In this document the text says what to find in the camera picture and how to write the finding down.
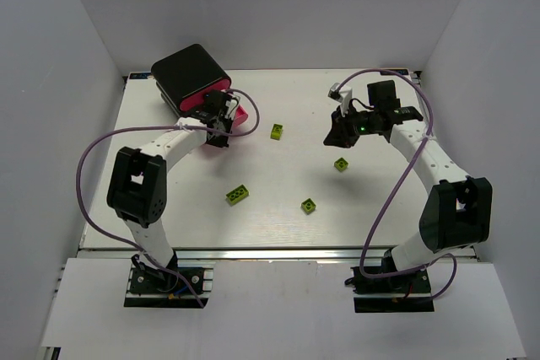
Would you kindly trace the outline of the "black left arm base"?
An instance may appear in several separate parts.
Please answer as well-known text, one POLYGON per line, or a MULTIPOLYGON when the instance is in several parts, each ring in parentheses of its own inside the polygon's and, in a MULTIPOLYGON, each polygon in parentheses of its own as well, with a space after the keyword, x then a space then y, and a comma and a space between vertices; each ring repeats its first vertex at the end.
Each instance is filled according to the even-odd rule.
POLYGON ((124 298, 125 308, 202 309, 208 303, 213 286, 211 266, 179 266, 178 278, 147 266, 138 255, 131 258, 131 268, 124 298))

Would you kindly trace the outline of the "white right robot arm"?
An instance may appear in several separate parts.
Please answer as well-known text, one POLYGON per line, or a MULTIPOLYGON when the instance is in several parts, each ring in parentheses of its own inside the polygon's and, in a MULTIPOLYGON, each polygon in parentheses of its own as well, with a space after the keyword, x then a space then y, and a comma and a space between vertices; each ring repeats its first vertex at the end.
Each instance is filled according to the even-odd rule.
POLYGON ((367 86, 369 107, 354 108, 352 89, 335 83, 328 96, 339 106, 331 115, 326 146, 351 148, 362 136, 384 137, 420 178, 428 198, 418 231, 385 253, 381 271, 402 275, 453 250, 489 237, 493 187, 460 168, 429 133, 429 121, 414 106, 403 106, 392 80, 367 86))

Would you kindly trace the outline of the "pink top drawer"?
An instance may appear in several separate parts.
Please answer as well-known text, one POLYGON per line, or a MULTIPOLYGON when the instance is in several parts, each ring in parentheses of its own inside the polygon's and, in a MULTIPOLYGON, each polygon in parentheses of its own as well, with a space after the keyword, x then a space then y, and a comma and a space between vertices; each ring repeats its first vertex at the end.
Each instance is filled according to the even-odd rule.
POLYGON ((179 104, 180 112, 187 112, 191 108, 200 105, 204 101, 204 95, 209 93, 212 90, 225 91, 231 85, 230 79, 222 79, 216 83, 209 84, 203 89, 195 91, 193 94, 188 95, 185 99, 182 100, 179 104))

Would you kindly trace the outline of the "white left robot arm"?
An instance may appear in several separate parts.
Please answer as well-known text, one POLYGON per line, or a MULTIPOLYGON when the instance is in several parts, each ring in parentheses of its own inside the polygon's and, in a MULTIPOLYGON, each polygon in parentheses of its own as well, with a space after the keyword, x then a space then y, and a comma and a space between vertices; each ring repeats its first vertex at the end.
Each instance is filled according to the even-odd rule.
POLYGON ((226 147, 237 107, 238 99, 230 92, 212 90, 159 137, 139 148, 121 148, 116 154, 106 203, 127 225, 145 265, 176 268, 176 254, 161 220, 168 172, 206 143, 226 147))

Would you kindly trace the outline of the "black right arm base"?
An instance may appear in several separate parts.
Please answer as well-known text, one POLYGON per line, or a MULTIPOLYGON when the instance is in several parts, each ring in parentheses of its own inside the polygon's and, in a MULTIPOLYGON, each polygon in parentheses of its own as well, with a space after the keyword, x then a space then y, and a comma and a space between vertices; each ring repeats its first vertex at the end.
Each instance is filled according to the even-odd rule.
POLYGON ((406 314, 435 311, 426 270, 385 278, 365 277, 358 266, 344 281, 354 292, 357 314, 406 314))

